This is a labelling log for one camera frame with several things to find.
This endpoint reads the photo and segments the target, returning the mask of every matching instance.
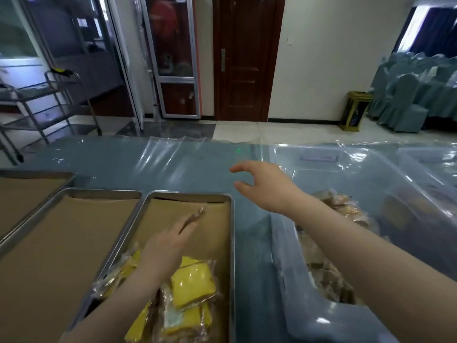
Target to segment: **shelf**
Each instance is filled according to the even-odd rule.
[[[62,105],[62,108],[64,109],[65,114],[68,118],[74,115],[90,115],[90,109],[88,106]],[[39,130],[44,130],[66,119],[66,116],[62,113],[59,106],[54,106],[44,111],[35,113],[34,117],[37,120]],[[35,127],[35,124],[33,123],[31,116],[26,116],[24,118],[9,122],[8,124],[4,124],[3,128],[9,130],[26,131],[38,130]]]
[[[72,124],[72,129],[75,132],[75,135],[87,135],[88,133],[97,129],[95,125],[79,125],[79,124]],[[73,134],[71,133],[70,127],[68,125],[60,128],[57,131],[54,131],[47,135],[49,143],[53,143],[61,138],[71,137]],[[37,151],[45,148],[47,146],[44,139],[40,138],[37,141],[26,145],[24,148],[20,150],[22,153],[36,153]]]
[[[2,89],[0,91],[0,102],[27,102],[30,100],[39,99],[48,95],[55,94],[62,90],[68,89],[71,86],[74,86],[75,82],[51,82],[50,85],[44,82],[39,85],[30,86],[22,89],[16,89],[18,96],[12,96],[12,93],[9,90]]]

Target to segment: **stainless steel rack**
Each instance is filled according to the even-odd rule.
[[[57,75],[61,80],[53,80],[52,75]],[[37,146],[50,144],[55,140],[62,138],[67,134],[67,130],[72,135],[76,135],[75,128],[70,124],[69,118],[75,115],[92,115],[95,125],[86,133],[96,129],[99,136],[101,136],[101,128],[95,116],[94,109],[90,104],[87,94],[85,100],[87,105],[70,105],[62,104],[57,96],[57,93],[71,89],[72,86],[80,85],[84,91],[83,83],[80,76],[73,71],[67,69],[51,68],[44,73],[45,80],[42,83],[26,86],[16,89],[14,86],[0,84],[0,102],[13,102],[20,103],[24,107],[28,116],[24,118],[9,122],[7,124],[0,123],[0,133],[6,139],[7,143],[14,151],[16,158],[19,162],[24,162],[23,152],[35,150]],[[42,111],[32,113],[30,107],[27,105],[28,101],[39,99],[41,97],[53,95],[56,105],[44,109]],[[59,130],[46,135],[44,130],[50,126],[66,121],[67,125]],[[22,149],[18,149],[6,133],[7,130],[25,130],[25,131],[38,131],[41,138],[32,144],[26,145]]]

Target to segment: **clear plastic bin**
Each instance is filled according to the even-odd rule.
[[[382,155],[367,149],[278,145],[271,148],[270,160],[307,193],[334,189],[350,195],[378,222],[381,236],[457,279],[453,221]],[[278,214],[271,221],[273,261],[291,335],[329,342],[379,342],[389,335],[367,307],[334,303],[318,293],[294,222]]]
[[[457,148],[400,148],[400,168],[457,226]]]

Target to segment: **aluminum door frame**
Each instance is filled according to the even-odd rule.
[[[191,42],[191,56],[192,56],[192,72],[193,77],[170,77],[161,76],[157,66],[157,58],[154,50],[154,40],[152,37],[151,23],[149,21],[148,5],[146,0],[141,1],[141,9],[143,11],[143,21],[146,27],[146,35],[148,37],[149,52],[152,59],[153,74],[157,83],[157,93],[159,95],[160,109],[162,110],[162,116],[166,118],[183,118],[183,119],[200,119],[200,90],[198,86],[198,66],[197,66],[197,49],[195,44],[195,27],[194,27],[194,12],[192,0],[186,0],[187,4],[187,17],[189,19],[189,34]],[[165,109],[164,96],[162,93],[162,84],[174,83],[174,84],[193,84],[194,85],[194,96],[195,96],[195,110],[196,115],[183,115],[183,114],[168,114]]]

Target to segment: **doorway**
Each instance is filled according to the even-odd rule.
[[[217,120],[267,121],[285,0],[213,0]]]

